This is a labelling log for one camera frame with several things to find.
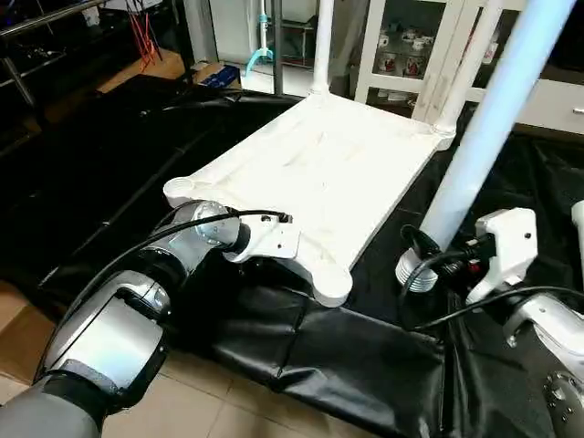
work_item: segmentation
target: white pole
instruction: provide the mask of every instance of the white pole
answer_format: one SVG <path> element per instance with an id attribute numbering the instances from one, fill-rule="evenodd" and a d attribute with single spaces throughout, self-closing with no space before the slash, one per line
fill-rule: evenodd
<path id="1" fill-rule="evenodd" d="M 330 37 L 335 0 L 320 0 L 318 11 L 317 51 L 314 60 L 314 79 L 310 91 L 326 93 L 329 91 Z"/>
<path id="2" fill-rule="evenodd" d="M 421 229 L 451 243 L 536 84 L 576 0 L 529 0 Z"/>
<path id="3" fill-rule="evenodd" d="M 476 73 L 481 67 L 483 57 L 503 11 L 503 3 L 504 0 L 487 0 L 481 18 L 466 48 L 463 62 L 454 77 L 454 82 L 444 103 L 442 113 L 433 124 L 433 130 L 444 136 L 444 141 L 439 146 L 442 151 L 450 147 L 453 138 L 456 136 L 456 121 L 466 102 L 466 91 L 473 86 Z"/>

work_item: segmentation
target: black plastic sheet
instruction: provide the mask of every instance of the black plastic sheet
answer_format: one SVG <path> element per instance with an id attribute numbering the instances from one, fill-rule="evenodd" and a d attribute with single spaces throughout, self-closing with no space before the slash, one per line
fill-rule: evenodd
<path id="1" fill-rule="evenodd" d="M 56 312 L 49 301 L 68 303 L 168 211 L 166 181 L 201 168 L 293 103 L 138 77 L 20 149 L 0 151 L 0 183 L 10 189 L 1 194 L 0 276 Z M 537 342 L 527 352 L 510 349 L 484 315 L 431 337 L 395 325 L 399 231 L 422 220 L 452 154 L 436 154 L 370 243 L 345 306 L 319 306 L 276 262 L 236 266 L 211 254 L 172 297 L 176 347 L 382 436 L 553 436 L 540 379 L 558 364 Z M 578 146 L 514 134 L 462 233 L 494 210 L 533 208 L 540 257 L 527 280 L 580 288 L 569 208 L 584 199 L 582 181 Z M 409 317 L 443 314 L 454 305 L 447 297 L 439 287 L 412 297 Z M 526 367 L 534 358 L 537 372 Z"/>

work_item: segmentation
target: black cable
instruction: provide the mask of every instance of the black cable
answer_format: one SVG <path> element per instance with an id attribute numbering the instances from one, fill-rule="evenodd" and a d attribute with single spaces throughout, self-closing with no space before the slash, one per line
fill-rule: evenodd
<path id="1" fill-rule="evenodd" d="M 187 201 L 185 203 L 180 204 L 178 207 L 174 207 L 170 212 L 165 214 L 164 217 L 160 221 L 158 221 L 158 223 L 156 223 L 154 228 L 152 228 L 152 232 L 154 233 L 161 226 L 163 226 L 166 223 L 166 221 L 168 221 L 171 217 L 173 217 L 183 207 L 186 207 L 187 205 L 193 205 L 194 203 L 200 203 L 201 201 L 202 200 L 200 200 L 200 199 L 192 199 L 190 201 Z"/>
<path id="2" fill-rule="evenodd" d="M 576 299 L 584 300 L 584 294 L 582 292 L 578 292 L 577 290 L 568 289 L 567 287 L 557 287 L 557 286 L 529 286 L 529 287 L 519 287 L 517 289 L 507 290 L 506 292 L 502 292 L 499 295 L 494 297 L 489 297 L 477 301 L 474 304 L 466 306 L 465 308 L 461 308 L 460 310 L 456 310 L 455 312 L 449 313 L 448 315 L 444 315 L 443 317 L 434 319 L 432 321 L 426 322 L 419 326 L 412 328 L 409 331 L 422 331 L 426 329 L 430 329 L 432 327 L 438 326 L 445 322 L 448 322 L 452 319 L 456 319 L 466 315 L 473 310 L 478 308 L 483 308 L 484 306 L 488 306 L 490 304 L 495 303 L 504 298 L 515 297 L 517 295 L 535 295 L 536 293 L 540 292 L 555 292 L 556 294 L 560 295 L 567 295 L 570 297 L 574 297 Z"/>
<path id="3" fill-rule="evenodd" d="M 429 258 L 426 258 L 417 267 L 415 267 L 415 269 L 412 271 L 410 276 L 408 276 L 408 279 L 406 280 L 406 282 L 401 287 L 400 294 L 398 295 L 398 315 L 397 316 L 398 316 L 398 321 L 400 322 L 402 327 L 404 327 L 406 330 L 410 330 L 408 328 L 407 324 L 405 323 L 405 320 L 403 317 L 403 314 L 404 314 L 403 310 L 405 308 L 405 300 L 408 297 L 408 293 L 410 292 L 410 288 L 412 287 L 413 282 L 418 278 L 418 276 L 420 276 L 420 274 L 423 271 L 425 271 L 426 269 L 430 269 L 432 266 L 436 265 L 437 263 L 440 263 L 440 262 L 447 260 L 449 258 L 456 258 L 456 257 L 462 257 L 462 256 L 468 256 L 468 253 L 466 251 L 459 251 L 459 250 L 446 251 L 445 253 L 440 253 L 437 255 L 433 255 Z"/>
<path id="4" fill-rule="evenodd" d="M 194 227 L 197 225 L 209 224 L 211 222 L 216 222 L 216 221 L 223 221 L 224 219 L 230 219 L 232 217 L 251 216 L 251 215 L 272 215 L 272 216 L 277 216 L 281 221 L 286 221 L 289 218 L 288 214 L 284 214 L 281 212 L 275 212 L 272 210 L 244 210 L 241 212 L 232 211 L 232 212 L 226 213 L 226 214 L 217 214 L 215 216 L 205 217 L 203 219 L 197 219 L 194 221 L 185 222 L 184 224 L 178 224 L 175 226 L 171 226 L 163 231 L 160 231 L 159 233 L 151 235 L 148 238 L 142 240 L 138 244 L 134 245 L 130 249 L 127 249 L 126 251 L 124 251 L 123 253 L 118 255 L 116 258 L 114 258 L 112 261 L 110 261 L 87 283 L 87 285 L 83 288 L 83 290 L 79 293 L 79 295 L 77 295 L 77 297 L 73 300 L 71 305 L 68 307 L 67 311 L 65 312 L 65 315 L 63 315 L 63 318 L 58 322 L 57 326 L 53 330 L 53 333 L 51 334 L 51 337 L 47 343 L 47 346 L 45 347 L 45 351 L 43 351 L 43 355 L 40 359 L 40 362 L 38 363 L 38 367 L 36 369 L 36 374 L 35 374 L 35 381 L 38 381 L 38 379 L 40 378 L 40 372 L 43 369 L 45 359 L 47 358 L 48 347 L 51 345 L 53 340 L 55 340 L 56 334 L 70 320 L 71 316 L 73 316 L 73 314 L 77 311 L 77 309 L 80 307 L 80 305 L 86 300 L 86 298 L 88 298 L 91 295 L 93 290 L 104 279 L 106 279 L 108 276 L 111 276 L 113 274 L 114 269 L 117 268 L 117 265 L 124 258 L 132 255 L 133 253 L 140 251 L 141 249 L 145 248 L 146 246 L 153 244 L 154 242 L 156 242 L 164 237 L 167 237 L 169 235 L 174 235 L 176 233 L 179 233 L 182 230 L 186 230 L 187 228 L 191 228 L 191 227 Z"/>

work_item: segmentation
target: floor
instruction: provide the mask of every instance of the floor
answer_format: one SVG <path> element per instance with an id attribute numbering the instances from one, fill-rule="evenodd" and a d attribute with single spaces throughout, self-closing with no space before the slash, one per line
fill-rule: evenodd
<path id="1" fill-rule="evenodd" d="M 271 65 L 257 65 L 249 76 L 245 76 L 245 66 L 233 64 L 241 70 L 241 84 L 244 89 L 260 91 L 262 93 L 274 92 L 274 76 Z M 283 90 L 284 94 L 305 98 L 312 85 L 312 69 L 283 66 Z"/>
<path id="2" fill-rule="evenodd" d="M 0 377 L 0 403 L 25 388 Z M 137 406 L 106 420 L 103 437 L 374 438 L 183 353 L 171 354 Z"/>

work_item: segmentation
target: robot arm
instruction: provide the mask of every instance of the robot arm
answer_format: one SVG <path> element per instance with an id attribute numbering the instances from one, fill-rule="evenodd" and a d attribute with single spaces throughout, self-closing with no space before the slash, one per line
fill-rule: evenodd
<path id="1" fill-rule="evenodd" d="M 427 235 L 423 235 L 417 243 L 428 239 Z M 481 254 L 482 257 L 458 260 L 457 263 L 450 261 L 433 269 L 461 295 L 467 305 L 476 305 L 486 297 L 496 300 L 496 303 L 483 309 L 503 326 L 512 348 L 524 340 L 520 336 L 524 332 L 530 329 L 535 331 L 539 342 L 565 368 L 552 370 L 542 384 L 556 434 L 558 437 L 580 437 L 584 430 L 584 318 L 546 293 L 545 288 L 542 293 L 531 297 L 501 296 L 502 299 L 498 299 L 496 296 L 521 282 L 527 268 L 537 257 L 534 213 L 516 208 L 480 218 L 476 222 L 476 239 L 467 242 L 468 248 L 473 248 L 479 241 L 488 242 L 486 250 L 470 251 L 469 254 Z M 426 247 L 432 246 L 432 243 L 430 239 Z M 482 266 L 488 266 L 486 273 Z M 471 276 L 463 272 L 466 268 L 468 272 L 481 271 L 480 281 L 469 281 Z"/>
<path id="2" fill-rule="evenodd" d="M 181 208 L 172 226 L 227 209 L 203 201 Z M 299 232 L 278 217 L 233 217 L 164 237 L 137 254 L 146 272 L 110 277 L 62 325 L 48 346 L 40 379 L 0 409 L 0 436 L 96 438 L 107 415 L 139 402 L 167 353 L 160 322 L 179 288 L 211 250 L 241 262 L 296 255 Z"/>

